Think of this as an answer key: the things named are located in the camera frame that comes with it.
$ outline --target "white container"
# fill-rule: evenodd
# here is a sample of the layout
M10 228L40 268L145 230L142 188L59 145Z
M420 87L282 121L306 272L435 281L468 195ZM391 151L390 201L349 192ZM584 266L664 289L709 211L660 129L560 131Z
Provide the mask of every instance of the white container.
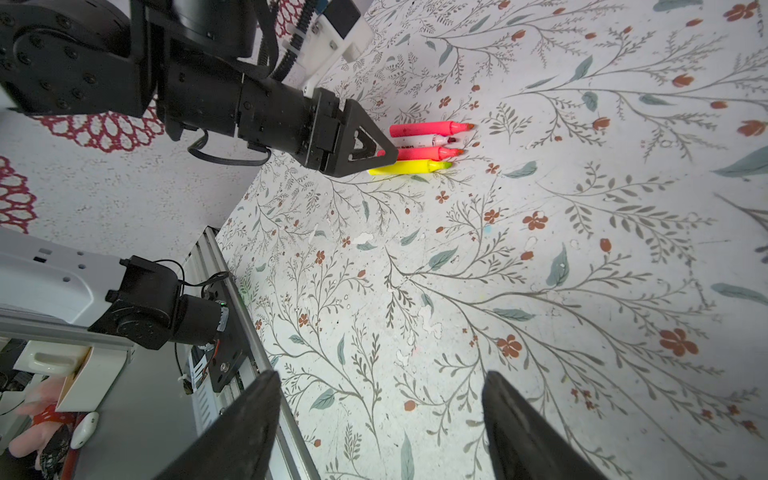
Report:
M90 347L30 340L13 368L49 376L67 376L83 363Z
M118 377L126 358L125 350L91 348L80 369L64 382L56 411L93 412Z

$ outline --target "marker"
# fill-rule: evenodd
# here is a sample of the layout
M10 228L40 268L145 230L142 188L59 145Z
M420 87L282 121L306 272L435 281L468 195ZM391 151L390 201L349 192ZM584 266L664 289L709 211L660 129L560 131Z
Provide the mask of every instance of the marker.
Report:
M402 124L389 127L391 137L410 137L411 135L454 135L475 128L475 124L460 124L454 121L433 121L424 124Z
M387 167L368 170L371 175L415 175L430 174L436 170L444 170L453 165L451 162L436 162L433 160L410 160L397 162Z
M392 144L397 148L418 148L418 147L442 147L447 144L454 144L458 141L456 137L443 137L442 135L416 135L414 137L392 138Z
M421 148L401 148L397 152L398 160L445 160L446 158L457 157L464 153L461 148L443 148L443 147L421 147ZM379 157L384 156L384 150L379 150Z

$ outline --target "white marker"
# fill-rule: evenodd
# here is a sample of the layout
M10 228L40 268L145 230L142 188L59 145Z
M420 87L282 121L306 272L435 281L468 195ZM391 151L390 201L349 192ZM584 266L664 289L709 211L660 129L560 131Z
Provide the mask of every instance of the white marker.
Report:
M442 147L443 145L456 143L458 138L443 137L442 135L414 135L412 137L390 138L390 140L397 148L418 148Z

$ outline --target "robotic arm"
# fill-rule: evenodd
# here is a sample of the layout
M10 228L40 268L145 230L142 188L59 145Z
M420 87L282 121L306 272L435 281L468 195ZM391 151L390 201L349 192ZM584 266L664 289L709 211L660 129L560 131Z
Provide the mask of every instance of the robotic arm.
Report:
M370 42L355 3L326 4L310 31L295 34L305 48L287 45L307 74L300 90L275 78L279 6L266 1L131 0L129 21L106 0L0 0L0 84L26 114L140 117L156 94L170 138L203 130L188 150L218 164L263 164L271 149L332 177L395 163L397 150L359 103L342 111L334 93L316 88L334 61L357 58ZM263 41L252 65L238 58L253 54L257 23ZM208 131L267 157L203 153Z

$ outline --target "white computer mouse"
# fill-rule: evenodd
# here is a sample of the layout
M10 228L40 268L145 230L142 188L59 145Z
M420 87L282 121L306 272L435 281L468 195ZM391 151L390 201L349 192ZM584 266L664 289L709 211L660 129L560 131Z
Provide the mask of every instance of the white computer mouse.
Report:
M98 412L91 412L83 418L74 429L72 433L72 441L69 443L70 448L77 450L88 441L91 435L96 431L96 425L98 424Z

